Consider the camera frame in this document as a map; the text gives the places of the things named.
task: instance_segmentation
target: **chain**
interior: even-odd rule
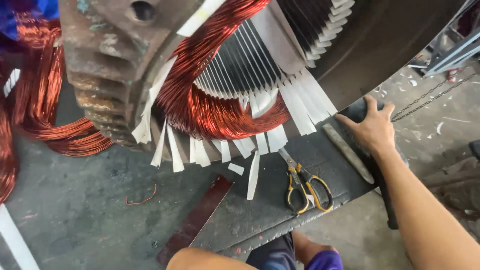
[[[462,70],[459,71],[458,74],[460,74],[461,72],[463,72],[466,68],[463,68]],[[397,122],[398,120],[401,120],[409,115],[411,115],[412,113],[420,110],[421,108],[427,106],[428,104],[430,104],[432,101],[438,99],[439,97],[445,95],[446,93],[452,91],[454,88],[457,88],[459,87],[460,85],[462,85],[462,83],[468,81],[468,80],[471,80],[473,77],[475,77],[477,74],[472,74],[470,76],[468,76],[467,78],[463,79],[462,81],[458,82],[456,85],[450,87],[449,89],[441,92],[440,94],[438,94],[436,97],[434,98],[431,98],[429,101],[423,103],[422,105],[416,107],[415,109],[407,112],[405,115],[402,115],[402,116],[399,116],[400,114],[404,113],[406,110],[410,109],[415,103],[418,103],[420,101],[420,99],[422,98],[425,98],[428,94],[432,93],[433,91],[435,91],[435,89],[443,86],[446,82],[448,82],[448,80],[444,80],[443,82],[439,83],[437,86],[435,86],[434,88],[430,89],[427,93],[425,93],[424,95],[422,95],[419,99],[415,100],[413,103],[411,103],[410,105],[406,106],[403,110],[401,110],[399,113],[397,113],[393,118],[392,118],[392,122]]]

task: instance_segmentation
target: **concrete floor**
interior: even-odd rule
[[[474,70],[467,68],[458,79],[472,73]],[[412,87],[409,80],[417,81],[418,86]],[[444,75],[440,74],[422,80],[412,69],[403,68],[372,94],[378,100],[394,103],[395,115],[443,80]],[[476,124],[480,119],[480,84],[472,82],[480,82],[480,78],[465,82],[425,108],[394,123],[396,142],[419,178],[471,156],[467,144],[479,139],[480,134],[480,125]],[[416,105],[423,104],[452,85],[446,83]],[[440,123],[444,124],[441,134],[438,134]],[[399,232],[389,230],[386,222],[381,197],[369,193],[302,226],[299,231],[318,243],[335,246],[345,269],[413,269]]]

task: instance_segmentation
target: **workbench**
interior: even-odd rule
[[[63,99],[74,100],[73,91]],[[58,124],[71,123],[83,112],[60,103]],[[369,160],[333,118],[332,126]],[[334,208],[375,188],[366,183],[317,126],[318,132],[289,140],[286,150],[313,174],[322,177],[335,198]],[[70,158],[45,144],[16,134],[21,161],[17,186],[6,206],[42,270],[159,269],[155,257],[202,198],[218,174],[235,184],[194,241],[194,247],[235,257],[310,222],[323,213],[311,208],[296,217],[286,206],[287,164],[278,153],[260,158],[254,200],[246,200],[253,155],[232,159],[245,168],[243,176],[227,170],[228,163],[186,164],[172,172],[171,162],[157,169],[153,153],[131,152],[118,145],[91,157]],[[127,206],[130,202],[140,205]],[[0,261],[14,269],[0,241]]]

